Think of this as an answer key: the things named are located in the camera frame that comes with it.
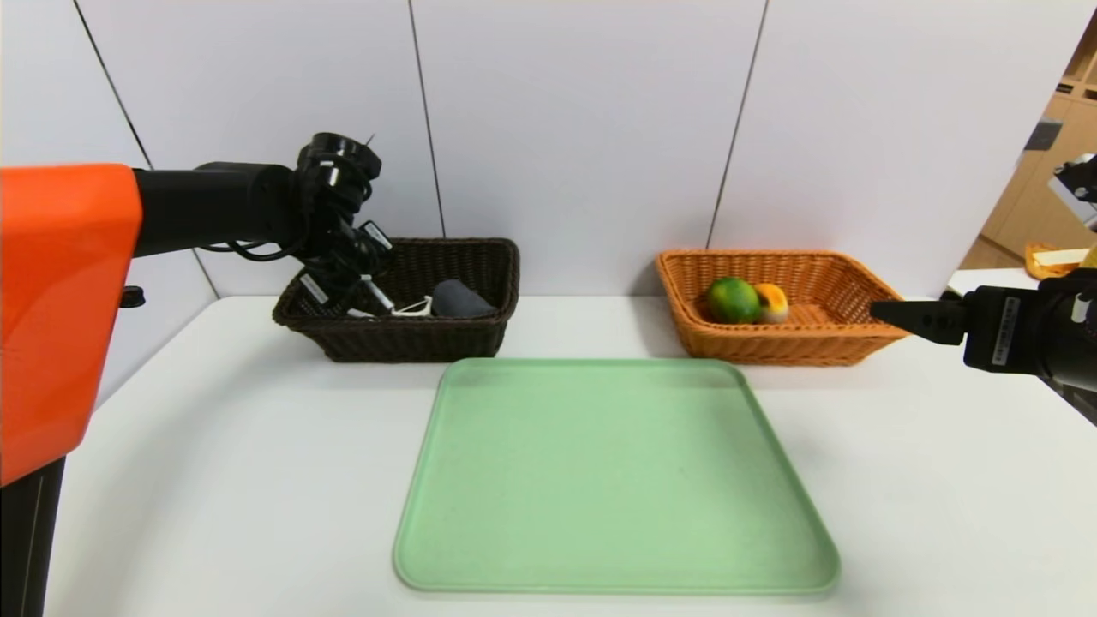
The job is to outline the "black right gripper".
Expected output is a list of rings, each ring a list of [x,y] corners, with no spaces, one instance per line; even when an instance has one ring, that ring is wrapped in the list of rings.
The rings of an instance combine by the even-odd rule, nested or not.
[[[980,287],[964,300],[873,302],[870,316],[941,346],[960,346],[966,333],[965,364],[989,374],[1096,384],[1094,285]]]

